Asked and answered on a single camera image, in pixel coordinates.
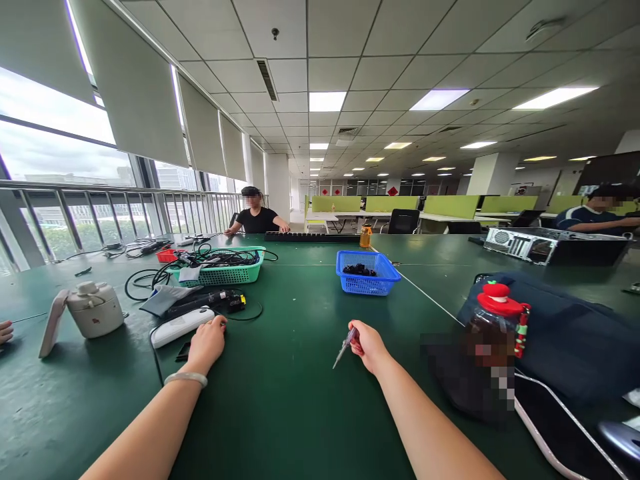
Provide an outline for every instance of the red container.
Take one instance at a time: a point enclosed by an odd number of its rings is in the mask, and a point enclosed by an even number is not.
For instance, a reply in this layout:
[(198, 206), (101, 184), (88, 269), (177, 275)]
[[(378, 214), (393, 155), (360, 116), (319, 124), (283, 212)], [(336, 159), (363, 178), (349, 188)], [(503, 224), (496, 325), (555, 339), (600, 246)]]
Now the red container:
[(175, 256), (175, 252), (177, 251), (186, 251), (186, 250), (180, 250), (180, 249), (160, 250), (155, 254), (155, 256), (158, 257), (158, 262), (160, 263), (171, 263), (172, 261), (178, 260), (178, 257)]

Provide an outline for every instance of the green table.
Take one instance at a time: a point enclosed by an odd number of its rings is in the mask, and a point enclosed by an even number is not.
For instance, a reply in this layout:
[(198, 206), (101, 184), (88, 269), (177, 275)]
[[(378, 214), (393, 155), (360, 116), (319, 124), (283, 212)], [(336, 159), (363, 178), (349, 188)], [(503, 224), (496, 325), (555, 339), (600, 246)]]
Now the green table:
[[(454, 410), (419, 354), (421, 333), (459, 328), (448, 312), (462, 305), (477, 273), (530, 269), (547, 279), (544, 268), (485, 252), (465, 235), (376, 235), (374, 248), (399, 261), (405, 279), (388, 297), (366, 297), (342, 292), (335, 275), (338, 250), (357, 245), (261, 237), (213, 239), (220, 247), (265, 245), (280, 259), (265, 262), (258, 281), (242, 286), (249, 308), (260, 302), (264, 312), (256, 321), (230, 321), (225, 352), (211, 370), (172, 478), (413, 478), (375, 379), (353, 355), (331, 370), (354, 318), (380, 331), (392, 355), (507, 478), (560, 478), (520, 422), (498, 431)], [(91, 274), (73, 276), (89, 265)], [(14, 340), (0, 353), (1, 478), (77, 478), (157, 392), (148, 342), (156, 322), (123, 292), (130, 274), (154, 265), (153, 257), (107, 262), (87, 255), (0, 279), (6, 318), (44, 312), (60, 289), (88, 279), (114, 285), (130, 312), (124, 328), (91, 341), (66, 313), (44, 361), (37, 352), (46, 317), (15, 325)], [(632, 269), (622, 265), (599, 293), (589, 288), (591, 275), (559, 271), (549, 281), (591, 300), (606, 297), (611, 301), (602, 303), (622, 313), (637, 306), (636, 297), (617, 292), (633, 281)], [(181, 344), (158, 350), (164, 376), (179, 368), (174, 358)], [(633, 414), (606, 408), (612, 419)], [(586, 411), (585, 418), (598, 412)]]

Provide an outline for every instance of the black bag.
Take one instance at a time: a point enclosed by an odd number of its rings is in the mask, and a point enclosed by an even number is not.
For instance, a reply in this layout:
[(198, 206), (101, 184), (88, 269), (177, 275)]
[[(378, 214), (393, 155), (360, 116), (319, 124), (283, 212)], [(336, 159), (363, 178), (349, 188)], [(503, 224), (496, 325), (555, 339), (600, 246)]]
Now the black bag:
[(531, 305), (526, 348), (516, 368), (581, 403), (620, 397), (640, 387), (640, 330), (610, 308), (558, 291), (522, 272), (499, 272), (472, 286), (458, 312), (467, 324), (491, 280)]

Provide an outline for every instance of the red lid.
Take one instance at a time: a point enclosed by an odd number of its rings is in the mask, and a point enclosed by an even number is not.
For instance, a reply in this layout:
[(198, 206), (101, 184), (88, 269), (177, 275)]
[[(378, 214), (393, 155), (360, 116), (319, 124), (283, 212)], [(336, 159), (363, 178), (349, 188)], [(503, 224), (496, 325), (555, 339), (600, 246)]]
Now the red lid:
[(522, 304), (509, 298), (509, 287), (502, 283), (488, 283), (482, 287), (482, 291), (478, 295), (478, 302), (482, 308), (496, 315), (515, 317), (524, 310)]

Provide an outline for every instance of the roller shade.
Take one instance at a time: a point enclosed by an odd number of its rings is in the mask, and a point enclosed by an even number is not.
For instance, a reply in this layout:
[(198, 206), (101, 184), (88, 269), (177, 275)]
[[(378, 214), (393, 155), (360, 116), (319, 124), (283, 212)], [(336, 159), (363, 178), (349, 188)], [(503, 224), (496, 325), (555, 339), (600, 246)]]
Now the roller shade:
[(251, 172), (253, 172), (253, 186), (261, 192), (265, 191), (265, 158), (262, 150), (251, 144)]
[(171, 67), (102, 0), (70, 0), (116, 145), (188, 167)]
[(220, 119), (224, 138), (227, 176), (232, 179), (247, 181), (245, 157), (242, 153), (242, 132), (222, 115), (220, 115)]
[(191, 163), (194, 168), (216, 175), (227, 176), (220, 142), (218, 110), (204, 98), (182, 75), (180, 94), (191, 146)]
[(95, 105), (64, 0), (6, 0), (0, 67)]

